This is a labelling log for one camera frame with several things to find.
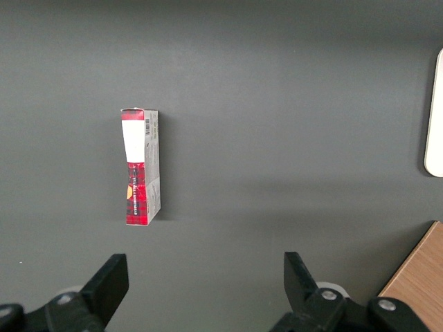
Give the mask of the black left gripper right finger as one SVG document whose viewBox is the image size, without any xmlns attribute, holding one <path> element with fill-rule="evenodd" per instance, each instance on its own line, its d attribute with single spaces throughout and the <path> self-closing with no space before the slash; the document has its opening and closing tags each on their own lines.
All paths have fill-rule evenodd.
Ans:
<svg viewBox="0 0 443 332">
<path fill-rule="evenodd" d="M 291 311 L 272 331 L 428 331 L 406 303 L 373 297 L 363 306 L 331 287 L 314 281 L 297 252 L 284 254 L 284 290 Z"/>
</svg>

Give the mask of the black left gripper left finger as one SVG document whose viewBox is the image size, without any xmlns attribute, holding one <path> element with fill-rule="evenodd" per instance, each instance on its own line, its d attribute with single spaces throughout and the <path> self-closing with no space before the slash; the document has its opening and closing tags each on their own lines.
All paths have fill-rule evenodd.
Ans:
<svg viewBox="0 0 443 332">
<path fill-rule="evenodd" d="M 32 312 L 1 305 L 2 331 L 105 331 L 129 289 L 127 255 L 114 254 L 79 290 L 66 291 Z"/>
</svg>

